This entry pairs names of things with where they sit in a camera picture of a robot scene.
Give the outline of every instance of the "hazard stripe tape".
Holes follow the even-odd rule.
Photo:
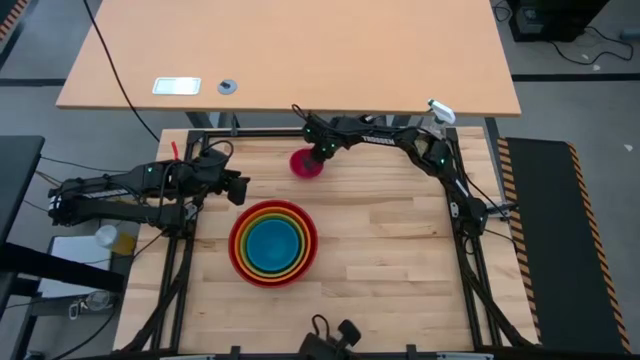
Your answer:
[[[28,2],[26,0],[20,0],[9,10],[5,19],[0,23],[0,41],[4,40],[4,38],[9,35],[9,32],[11,32],[11,28],[18,23],[18,19],[27,7],[27,4]]]
[[[511,167],[511,153],[509,151],[509,141],[503,137],[498,138],[498,152],[500,169],[502,169],[502,180],[504,196],[511,202],[517,202],[518,191],[513,178],[513,168]],[[538,324],[538,314],[536,310],[535,296],[533,293],[533,283],[531,281],[531,269],[529,268],[529,258],[527,256],[527,246],[525,244],[524,232],[522,230],[522,220],[517,210],[511,211],[509,214],[509,225],[511,228],[511,238],[515,245],[516,257],[518,259],[518,267],[520,268],[520,277],[524,285],[524,291],[529,302],[529,310],[533,319],[533,326],[536,329],[538,341],[541,342],[540,325]]]
[[[578,187],[580,188],[580,194],[582,196],[582,203],[584,205],[584,212],[588,218],[589,227],[591,228],[591,235],[593,238],[593,246],[596,250],[596,255],[598,256],[598,260],[600,261],[600,270],[602,270],[602,278],[604,279],[605,286],[607,287],[607,293],[609,294],[609,302],[611,303],[611,309],[613,312],[613,317],[616,320],[618,325],[618,333],[620,334],[620,342],[622,347],[628,353],[631,353],[631,345],[629,344],[629,336],[627,335],[627,329],[624,326],[624,321],[622,319],[622,313],[620,312],[620,307],[618,306],[618,300],[616,298],[616,291],[613,286],[613,279],[611,278],[611,273],[609,272],[609,265],[607,264],[607,257],[604,254],[604,247],[602,246],[602,240],[600,240],[600,232],[598,231],[598,225],[595,219],[595,215],[593,214],[593,209],[591,208],[591,200],[589,199],[589,192],[587,192],[587,186],[584,182],[584,177],[582,176],[582,167],[580,166],[580,158],[578,157],[578,152],[573,146],[573,144],[569,145],[569,152],[571,153],[571,159],[573,160],[573,168],[576,170],[576,179],[578,181]]]

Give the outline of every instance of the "white bottle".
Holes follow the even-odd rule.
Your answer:
[[[444,128],[453,125],[456,122],[456,114],[448,106],[434,100],[429,99],[428,102],[435,116],[429,121],[425,130],[433,134],[438,139],[444,139]]]
[[[104,225],[95,234],[96,243],[120,255],[131,255],[136,245],[136,239],[120,232],[113,225]]]

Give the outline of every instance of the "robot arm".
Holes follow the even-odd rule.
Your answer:
[[[149,223],[162,230],[180,232],[190,217],[182,201],[163,205],[163,198],[193,197],[199,208],[209,193],[227,192],[229,201],[244,203],[249,178],[227,170],[228,156],[208,149],[192,161],[168,160],[139,165],[119,175],[69,179],[49,191],[49,216],[54,225],[72,226],[95,218]],[[112,201],[132,195],[136,204]],[[146,204],[159,198],[159,206]]]
[[[395,128],[367,122],[367,116],[334,117],[329,123],[315,114],[304,114],[297,105],[293,110],[303,117],[304,140],[313,144],[311,161],[322,164],[341,148],[350,149],[361,142],[402,149],[411,162],[427,175],[436,177],[452,194],[458,219],[468,236],[478,236],[487,221],[485,203],[472,196],[457,174],[456,162],[445,139],[417,127]]]

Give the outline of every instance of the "wooden table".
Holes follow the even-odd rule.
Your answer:
[[[104,0],[96,21],[139,109],[520,115],[488,0]],[[158,77],[200,93],[154,95]],[[57,105],[128,108],[93,29]]]
[[[184,149],[186,134],[165,130],[157,159],[173,157],[171,141]],[[459,128],[458,134],[469,176],[498,200],[483,129]],[[316,313],[329,319],[333,331],[351,319],[362,331],[359,352],[404,352],[409,343],[419,351],[472,348],[445,194],[436,179],[415,168],[400,150],[361,144],[340,151],[320,177],[301,181],[289,171],[288,161],[293,151],[308,146],[302,139],[232,141],[235,154],[228,168],[251,177],[247,201],[235,207],[223,196],[206,199],[198,219],[180,353],[228,353],[232,345],[240,345],[242,352],[296,352],[312,331],[310,319]],[[319,232],[318,256],[309,273],[283,289],[246,283],[227,254],[235,219],[265,199],[300,205]],[[498,220],[490,220],[487,228],[509,235]],[[157,233],[143,226],[138,247]],[[497,304],[535,342],[513,245],[488,233],[481,241]],[[166,249],[161,239],[133,264],[115,348],[132,339],[155,307]]]

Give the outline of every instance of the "concrete floor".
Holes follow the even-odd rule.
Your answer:
[[[91,4],[97,8],[99,1]],[[623,27],[640,26],[640,2],[611,0],[592,24],[611,37]],[[40,0],[1,69],[0,78],[66,77],[88,26],[81,2]],[[574,65],[561,59],[549,44],[516,44],[506,22],[497,26],[513,74],[640,72],[640,56],[628,63],[603,57],[598,62],[600,70],[595,71],[591,66]],[[577,59],[581,59],[582,54],[592,57],[601,49],[625,51],[621,46],[606,44],[591,36],[583,36],[562,48],[567,56]],[[632,347],[635,353],[640,353],[640,287],[637,286],[640,222],[635,218],[640,203],[636,190],[640,176],[640,123],[637,121],[640,83],[517,83],[515,87],[523,115],[519,119],[499,119],[500,133],[565,140],[576,145]],[[42,135],[46,138],[44,155],[99,167],[128,169],[154,159],[155,141],[130,112],[59,110],[54,105],[59,91],[59,87],[0,88],[0,134]],[[157,134],[166,128],[190,127],[183,113],[141,112],[141,116]],[[291,114],[240,114],[240,122],[242,126],[301,125]],[[480,125],[483,121],[463,119],[461,123]],[[629,152],[624,144],[635,149]],[[63,179],[96,175],[45,161],[39,169]],[[26,198],[45,206],[47,189],[46,183],[34,178]],[[95,226],[88,223],[70,229],[54,228],[44,213],[25,205],[20,209],[9,241],[45,250],[53,235],[89,234]],[[135,232],[132,224],[125,226]],[[10,304],[25,300],[13,297]],[[9,357],[15,327],[23,317],[24,308],[6,311],[0,324],[0,358]],[[87,316],[77,321],[63,317],[41,318],[30,348],[43,351],[48,357],[55,356],[84,340],[105,319],[104,316]],[[112,321],[96,339],[71,357],[109,352],[116,325],[117,321]]]

